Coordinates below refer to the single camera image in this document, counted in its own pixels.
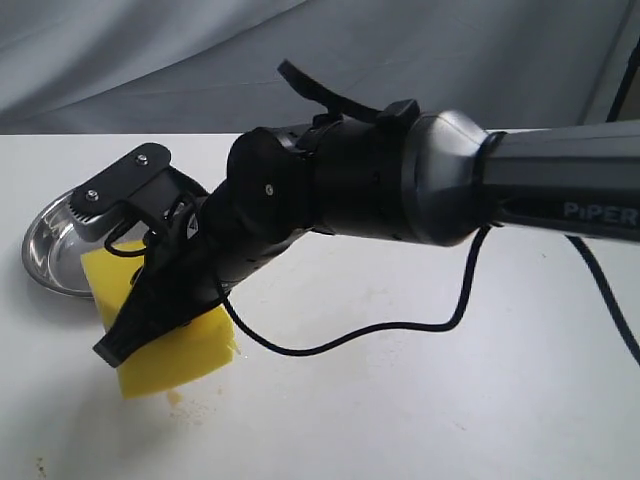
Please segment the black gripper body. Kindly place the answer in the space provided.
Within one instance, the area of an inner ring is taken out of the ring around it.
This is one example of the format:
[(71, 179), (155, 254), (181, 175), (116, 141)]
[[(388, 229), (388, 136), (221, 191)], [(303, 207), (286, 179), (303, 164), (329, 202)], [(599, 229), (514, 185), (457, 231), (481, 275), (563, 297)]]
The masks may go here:
[(153, 236), (130, 292), (130, 322), (173, 330), (221, 304), (305, 231), (299, 187), (146, 187), (135, 196)]

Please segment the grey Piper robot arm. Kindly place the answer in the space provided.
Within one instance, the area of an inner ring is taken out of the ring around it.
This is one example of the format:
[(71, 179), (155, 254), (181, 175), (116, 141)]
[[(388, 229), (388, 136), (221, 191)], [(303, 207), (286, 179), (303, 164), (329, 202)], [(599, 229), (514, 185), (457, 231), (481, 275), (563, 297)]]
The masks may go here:
[(151, 341), (216, 306), (309, 232), (454, 246), (471, 241), (461, 292), (440, 324), (461, 321), (480, 248), (494, 227), (563, 233), (579, 252), (632, 355), (639, 344), (590, 238), (639, 239), (639, 125), (635, 121), (517, 133), (481, 129), (454, 111), (358, 122), (325, 115), (292, 129), (260, 127), (229, 150), (225, 180), (207, 197), (168, 200), (114, 324), (95, 345), (122, 365)]

